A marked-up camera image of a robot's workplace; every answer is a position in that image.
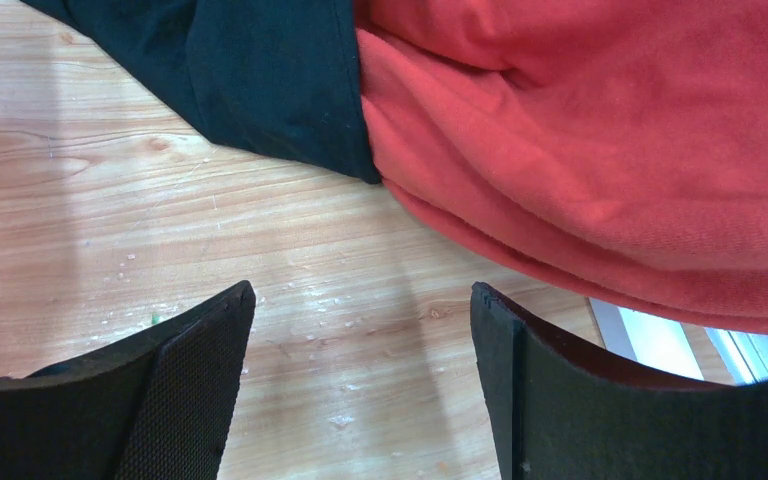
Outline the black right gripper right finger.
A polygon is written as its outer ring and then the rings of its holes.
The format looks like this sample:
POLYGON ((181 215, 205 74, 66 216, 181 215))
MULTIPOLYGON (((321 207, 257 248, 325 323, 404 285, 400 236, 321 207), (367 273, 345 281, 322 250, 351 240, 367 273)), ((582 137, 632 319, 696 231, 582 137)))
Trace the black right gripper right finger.
POLYGON ((476 283, 470 324, 505 479, 768 479, 768 381, 623 358, 476 283))

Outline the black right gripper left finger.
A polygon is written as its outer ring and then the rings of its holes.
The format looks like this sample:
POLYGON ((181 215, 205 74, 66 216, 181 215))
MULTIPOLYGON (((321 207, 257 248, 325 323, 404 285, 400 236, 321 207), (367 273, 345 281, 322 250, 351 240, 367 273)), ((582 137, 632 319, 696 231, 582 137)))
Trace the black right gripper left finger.
POLYGON ((24 378, 0 377, 0 479, 213 479, 256 297, 194 308, 24 378))

